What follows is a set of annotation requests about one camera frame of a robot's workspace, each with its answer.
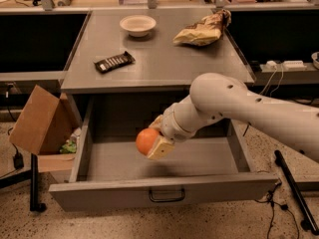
drawer handle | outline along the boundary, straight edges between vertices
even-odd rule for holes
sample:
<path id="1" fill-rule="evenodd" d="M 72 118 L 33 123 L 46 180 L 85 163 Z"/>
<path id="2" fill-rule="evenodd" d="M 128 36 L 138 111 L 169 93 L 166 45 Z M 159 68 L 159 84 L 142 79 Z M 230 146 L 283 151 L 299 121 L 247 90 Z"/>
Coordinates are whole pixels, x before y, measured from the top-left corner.
<path id="1" fill-rule="evenodd" d="M 183 201 L 185 199 L 185 190 L 182 188 L 180 190 L 180 197 L 177 198 L 167 198 L 167 199 L 155 199 L 153 197 L 153 192 L 150 189 L 149 191 L 149 197 L 150 197 L 150 201 L 153 203 L 170 203 L 170 202 L 180 202 Z"/>

floor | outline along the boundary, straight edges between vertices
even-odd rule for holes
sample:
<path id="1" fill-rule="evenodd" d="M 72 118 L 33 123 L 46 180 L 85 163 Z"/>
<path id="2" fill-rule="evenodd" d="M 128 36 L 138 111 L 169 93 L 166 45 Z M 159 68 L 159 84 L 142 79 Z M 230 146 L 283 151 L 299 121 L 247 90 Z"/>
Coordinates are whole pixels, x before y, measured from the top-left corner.
<path id="1" fill-rule="evenodd" d="M 0 176 L 13 170 L 14 147 L 8 142 L 8 129 L 13 123 L 0 113 Z M 253 163 L 259 171 L 275 172 L 282 185 L 274 200 L 287 204 L 288 211 L 278 205 L 254 200 L 218 202 L 180 207 L 159 207 L 101 211 L 99 213 L 67 213 L 48 193 L 54 183 L 49 173 L 40 176 L 39 198 L 47 205 L 43 213 L 29 211 L 29 181 L 0 189 L 1 238 L 316 238 L 300 226 L 302 213 L 292 197 L 281 168 L 274 163 L 274 150 L 284 155 L 297 179 L 319 178 L 319 164 L 300 155 L 277 140 L 251 127 L 245 135 Z M 30 155 L 23 152 L 25 168 Z M 307 203 L 319 224 L 319 195 L 307 196 Z"/>

brown cardboard box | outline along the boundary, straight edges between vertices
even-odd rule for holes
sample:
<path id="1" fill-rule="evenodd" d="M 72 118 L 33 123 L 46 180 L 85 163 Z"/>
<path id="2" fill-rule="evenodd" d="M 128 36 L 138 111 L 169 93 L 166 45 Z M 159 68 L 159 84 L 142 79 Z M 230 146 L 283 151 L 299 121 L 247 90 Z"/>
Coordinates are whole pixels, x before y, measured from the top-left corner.
<path id="1" fill-rule="evenodd" d="M 74 154 L 60 154 L 60 147 L 77 127 L 65 95 L 58 99 L 36 86 L 22 110 L 9 140 L 38 155 L 39 172 L 67 170 Z"/>

cabinet top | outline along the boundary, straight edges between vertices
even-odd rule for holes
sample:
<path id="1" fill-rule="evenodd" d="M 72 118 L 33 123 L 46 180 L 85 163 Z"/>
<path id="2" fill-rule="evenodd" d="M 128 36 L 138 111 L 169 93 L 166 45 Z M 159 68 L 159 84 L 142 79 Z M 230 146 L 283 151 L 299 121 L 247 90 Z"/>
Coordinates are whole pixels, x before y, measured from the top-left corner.
<path id="1" fill-rule="evenodd" d="M 91 94 L 187 88 L 198 75 L 221 73 L 252 84 L 244 65 L 223 34 L 205 47 L 177 46 L 172 42 L 185 26 L 211 14 L 206 8 L 107 9 L 93 11 L 75 51 L 62 91 Z M 121 29 L 129 15 L 148 15 L 156 27 L 145 37 L 134 38 Z M 128 51 L 133 64 L 101 74 L 95 62 Z"/>

chip bag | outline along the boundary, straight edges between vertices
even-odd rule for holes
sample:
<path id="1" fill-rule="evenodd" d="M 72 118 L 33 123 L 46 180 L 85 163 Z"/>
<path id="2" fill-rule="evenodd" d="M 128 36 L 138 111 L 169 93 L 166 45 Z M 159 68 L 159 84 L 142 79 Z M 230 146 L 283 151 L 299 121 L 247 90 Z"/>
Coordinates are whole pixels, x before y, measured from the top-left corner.
<path id="1" fill-rule="evenodd" d="M 174 38 L 174 44 L 191 44 L 205 46 L 218 40 L 231 22 L 231 14 L 227 10 L 220 10 L 205 16 L 193 25 L 185 27 Z"/>

